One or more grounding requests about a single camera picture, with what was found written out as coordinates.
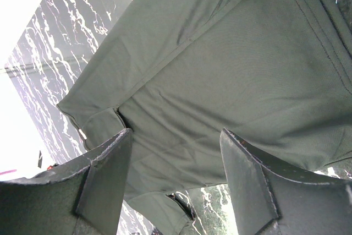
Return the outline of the black t shirt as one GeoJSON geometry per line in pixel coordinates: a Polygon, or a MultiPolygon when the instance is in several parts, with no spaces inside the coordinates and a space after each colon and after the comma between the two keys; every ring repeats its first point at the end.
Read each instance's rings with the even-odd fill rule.
{"type": "Polygon", "coordinates": [[[219,137],[316,171],[351,162],[351,28],[335,0],[133,0],[58,104],[91,150],[133,131],[124,199],[163,234],[226,181],[219,137]]]}

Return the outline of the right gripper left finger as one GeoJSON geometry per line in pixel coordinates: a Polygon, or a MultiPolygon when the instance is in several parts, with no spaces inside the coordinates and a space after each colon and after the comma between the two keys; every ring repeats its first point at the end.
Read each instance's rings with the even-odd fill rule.
{"type": "Polygon", "coordinates": [[[1,234],[116,234],[132,131],[32,178],[1,182],[1,234]]]}

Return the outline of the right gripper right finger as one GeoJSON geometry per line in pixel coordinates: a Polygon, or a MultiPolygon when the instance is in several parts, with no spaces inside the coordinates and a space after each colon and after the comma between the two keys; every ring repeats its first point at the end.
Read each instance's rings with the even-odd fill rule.
{"type": "Polygon", "coordinates": [[[351,180],[291,165],[228,129],[219,142],[239,234],[351,234],[351,180]]]}

